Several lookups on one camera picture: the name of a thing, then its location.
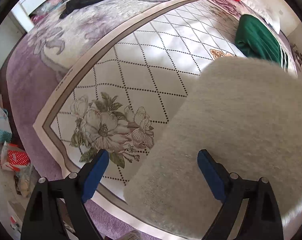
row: gray folded garment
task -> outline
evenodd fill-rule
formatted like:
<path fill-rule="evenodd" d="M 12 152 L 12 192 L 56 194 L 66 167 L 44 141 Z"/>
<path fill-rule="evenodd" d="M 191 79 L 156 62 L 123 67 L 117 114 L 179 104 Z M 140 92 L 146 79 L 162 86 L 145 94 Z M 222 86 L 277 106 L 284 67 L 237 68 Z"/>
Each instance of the gray folded garment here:
<path fill-rule="evenodd" d="M 267 177 L 283 217 L 302 199 L 302 82 L 267 61 L 215 60 L 125 187 L 127 203 L 201 239 L 221 207 L 198 168 L 201 149 L 243 179 Z"/>

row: dotted grid pattern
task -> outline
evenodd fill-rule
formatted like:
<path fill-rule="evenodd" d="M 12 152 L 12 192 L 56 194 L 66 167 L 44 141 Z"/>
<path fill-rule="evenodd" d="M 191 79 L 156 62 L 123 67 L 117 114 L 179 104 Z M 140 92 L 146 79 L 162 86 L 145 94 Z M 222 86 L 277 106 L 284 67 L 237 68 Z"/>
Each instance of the dotted grid pattern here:
<path fill-rule="evenodd" d="M 53 130 L 67 149 L 71 134 L 65 133 L 75 127 L 71 103 L 83 95 L 88 95 L 89 101 L 101 100 L 101 92 L 118 96 L 117 102 L 123 105 L 118 111 L 130 106 L 135 113 L 143 106 L 154 127 L 156 143 L 201 70 L 214 60 L 210 49 L 243 56 L 232 43 L 238 21 L 217 7 L 213 9 L 215 13 L 206 0 L 189 3 L 157 17 L 113 46 L 74 89 L 51 126 L 56 127 Z M 135 148 L 134 154 L 140 155 L 139 162 L 125 160 L 124 169 L 109 165 L 103 176 L 104 186 L 115 195 L 121 195 L 149 149 Z"/>

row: floral blanket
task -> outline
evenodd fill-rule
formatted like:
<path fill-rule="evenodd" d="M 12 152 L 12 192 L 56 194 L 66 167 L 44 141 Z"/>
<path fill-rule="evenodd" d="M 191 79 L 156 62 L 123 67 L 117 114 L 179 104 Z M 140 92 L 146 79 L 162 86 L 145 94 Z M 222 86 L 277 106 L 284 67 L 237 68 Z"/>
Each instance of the floral blanket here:
<path fill-rule="evenodd" d="M 22 39 L 8 63 L 15 124 L 38 172 L 48 179 L 60 179 L 61 168 L 65 176 L 90 161 L 99 148 L 108 149 L 111 165 L 99 194 L 104 199 L 113 196 L 113 206 L 103 199 L 99 205 L 135 227 L 139 222 L 132 218 L 134 214 L 122 217 L 115 208 L 128 208 L 123 187 L 183 103 L 201 68 L 217 57 L 242 56 L 232 44 L 241 16 L 236 5 L 229 0 L 183 5 L 180 11 L 167 12 L 167 19 L 159 16 L 145 23 L 91 62 L 48 125 L 59 152 L 65 154 L 65 167 L 57 164 L 57 157 L 44 147 L 32 125 L 52 92 L 60 91 L 73 66 L 81 65 L 90 49 L 122 23 L 168 1 L 105 0 L 75 10 L 63 20 L 59 19 L 61 7 Z M 131 230 L 94 203 L 88 203 L 87 210 L 98 230 L 113 239 Z M 117 221 L 113 229 L 102 222 L 108 216 Z M 162 232 L 154 233 L 153 227 L 143 228 L 148 228 L 145 223 L 141 230 L 165 238 Z"/>

